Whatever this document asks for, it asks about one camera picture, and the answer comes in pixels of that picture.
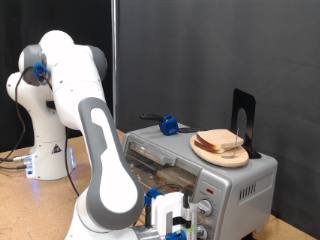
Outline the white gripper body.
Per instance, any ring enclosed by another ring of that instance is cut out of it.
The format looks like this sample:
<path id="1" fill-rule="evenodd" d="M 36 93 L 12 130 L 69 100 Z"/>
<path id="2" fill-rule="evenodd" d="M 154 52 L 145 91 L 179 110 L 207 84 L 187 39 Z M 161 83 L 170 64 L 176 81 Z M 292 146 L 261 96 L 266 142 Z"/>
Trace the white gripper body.
<path id="1" fill-rule="evenodd" d="M 152 199 L 151 225 L 162 239 L 168 234 L 182 229 L 180 224 L 174 224 L 174 218 L 181 216 L 182 200 L 183 194 L 181 192 L 159 195 Z"/>

